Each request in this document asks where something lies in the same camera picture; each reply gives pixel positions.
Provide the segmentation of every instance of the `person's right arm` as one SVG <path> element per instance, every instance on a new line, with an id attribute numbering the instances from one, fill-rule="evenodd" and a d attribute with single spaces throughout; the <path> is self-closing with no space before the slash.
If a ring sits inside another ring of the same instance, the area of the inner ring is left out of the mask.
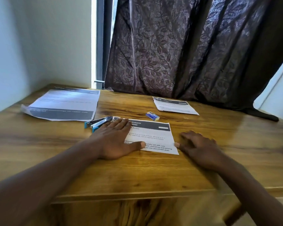
<path id="1" fill-rule="evenodd" d="M 223 153 L 215 140 L 189 131 L 181 136 L 190 144 L 175 143 L 195 163 L 217 172 L 236 194 L 258 226 L 283 226 L 283 205 L 272 197 L 238 162 Z"/>

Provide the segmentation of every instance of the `paper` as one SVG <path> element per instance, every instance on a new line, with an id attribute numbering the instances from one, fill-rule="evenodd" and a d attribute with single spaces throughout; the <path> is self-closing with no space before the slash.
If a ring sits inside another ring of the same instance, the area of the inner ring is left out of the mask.
<path id="1" fill-rule="evenodd" d="M 132 127 L 124 143 L 146 142 L 142 150 L 179 155 L 169 123 L 129 119 Z"/>
<path id="2" fill-rule="evenodd" d="M 99 90 L 55 87 L 21 111 L 50 121 L 91 121 L 99 97 Z"/>
<path id="3" fill-rule="evenodd" d="M 186 101 L 176 101 L 157 97 L 153 97 L 153 100 L 159 111 L 199 115 Z"/>

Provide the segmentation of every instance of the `leaf pattern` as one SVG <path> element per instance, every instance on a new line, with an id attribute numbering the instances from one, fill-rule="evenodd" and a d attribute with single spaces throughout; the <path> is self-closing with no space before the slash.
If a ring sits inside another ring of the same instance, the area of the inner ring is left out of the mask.
<path id="1" fill-rule="evenodd" d="M 105 87 L 235 107 L 233 95 L 271 3 L 118 0 Z M 202 21 L 198 11 L 206 7 Z"/>

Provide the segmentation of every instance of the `person's left hand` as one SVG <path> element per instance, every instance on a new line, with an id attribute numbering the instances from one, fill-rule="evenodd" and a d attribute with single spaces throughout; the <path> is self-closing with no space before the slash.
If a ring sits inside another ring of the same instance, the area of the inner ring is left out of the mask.
<path id="1" fill-rule="evenodd" d="M 98 151 L 101 159 L 118 159 L 133 151 L 138 151 L 146 146 L 145 142 L 125 144 L 131 122 L 128 119 L 117 119 L 103 124 L 88 139 L 84 140 L 87 148 Z"/>

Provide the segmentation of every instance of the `dark curtain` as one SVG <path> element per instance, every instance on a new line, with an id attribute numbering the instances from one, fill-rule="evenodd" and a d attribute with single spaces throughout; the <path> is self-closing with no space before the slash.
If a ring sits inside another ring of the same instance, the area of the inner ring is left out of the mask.
<path id="1" fill-rule="evenodd" d="M 283 62 L 283 0 L 118 0 L 105 88 L 274 121 L 253 102 Z"/>

